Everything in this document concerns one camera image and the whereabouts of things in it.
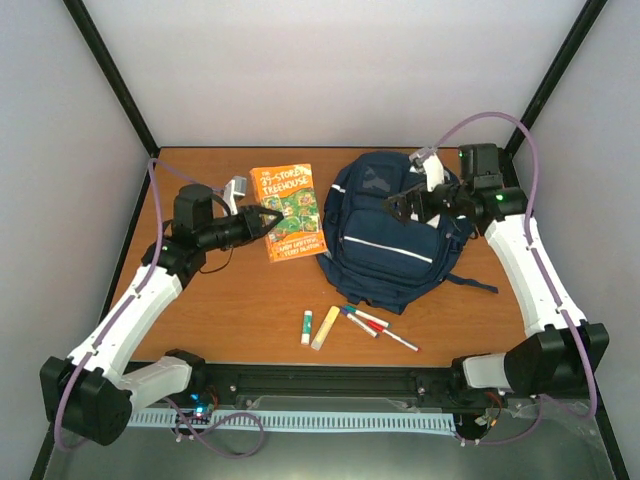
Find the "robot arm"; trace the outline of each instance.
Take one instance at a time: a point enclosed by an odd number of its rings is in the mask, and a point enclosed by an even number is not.
[[[81,368],[70,388],[62,425],[101,445],[112,443],[129,418],[142,408],[179,392],[205,388],[204,360],[172,350],[159,361],[129,374],[124,370],[133,352],[160,314],[188,286],[206,262],[206,252],[246,245],[266,235],[282,213],[261,206],[238,208],[246,180],[234,177],[223,199],[204,185],[188,185],[174,201],[171,235],[163,236],[157,265],[151,245],[122,298],[100,325],[62,360],[50,357],[40,371],[47,418],[55,419],[72,373]],[[213,201],[225,215],[213,216]],[[264,224],[262,216],[271,219]],[[143,288],[141,282],[146,279]]]
[[[433,181],[436,157],[410,157],[427,175],[424,184],[390,197],[388,210],[398,220],[428,223],[436,215],[465,216],[486,237],[498,256],[515,292],[527,339],[507,353],[456,359],[459,389],[497,388],[522,395],[562,393],[581,389],[585,375],[578,348],[568,329],[570,319],[579,331],[595,370],[609,337],[601,324],[588,324],[584,313],[567,294],[530,219],[525,234],[527,198],[517,187],[503,186],[493,144],[463,145],[458,150],[461,184]]]

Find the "grey wall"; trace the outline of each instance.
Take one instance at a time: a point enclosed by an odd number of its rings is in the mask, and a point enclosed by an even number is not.
[[[47,429],[38,371],[96,324],[145,154],[61,1],[1,1],[0,477]]]
[[[536,217],[567,290],[611,344],[597,373],[632,478],[640,478],[640,3],[609,2],[534,128]],[[529,185],[528,148],[517,159]]]
[[[161,145],[411,146],[520,115],[584,1],[86,3]]]

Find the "red marker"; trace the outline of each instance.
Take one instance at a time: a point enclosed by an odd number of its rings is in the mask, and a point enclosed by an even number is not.
[[[387,330],[386,328],[384,328],[382,325],[378,325],[376,322],[372,322],[372,321],[368,321],[367,322],[369,324],[369,326],[371,328],[373,328],[374,330],[380,332],[380,333],[386,333],[387,335],[389,335],[391,338],[393,338],[394,340],[400,342],[401,344],[403,344],[406,347],[409,347],[411,350],[413,350],[414,352],[419,352],[420,351],[420,347],[416,347],[413,343],[409,343],[407,342],[404,338],[399,337],[398,335],[396,335],[393,332],[390,332],[389,330]]]

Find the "wooden table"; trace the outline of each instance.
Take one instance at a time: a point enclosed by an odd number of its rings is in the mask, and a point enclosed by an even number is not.
[[[316,195],[324,203],[340,168],[363,148],[163,148],[160,159],[208,185],[223,186],[233,175],[248,177],[256,166],[310,163]],[[455,150],[441,151],[457,170]],[[164,219],[184,181],[157,168]],[[243,203],[253,203],[249,186]],[[155,240],[151,192],[142,212],[118,283],[115,299],[129,285],[140,258]],[[205,268],[222,265],[226,252],[211,252]],[[286,363],[365,366],[446,366],[454,357],[504,352],[524,339],[522,317],[498,259],[486,241],[469,241],[454,272],[500,289],[498,295],[445,282],[396,316],[366,306],[363,310],[393,323],[393,331],[419,345],[414,353],[387,336],[373,339],[339,317],[322,349],[300,345],[302,314],[312,310],[313,334],[331,305],[344,298],[325,279],[314,257],[270,264],[258,240],[237,249],[229,266],[196,275],[157,320],[133,356],[155,361],[182,348],[217,363]]]

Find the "book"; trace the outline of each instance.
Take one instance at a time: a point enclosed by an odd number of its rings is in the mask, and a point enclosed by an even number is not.
[[[259,167],[249,173],[256,201],[284,215],[265,237],[269,261],[326,252],[311,165]]]

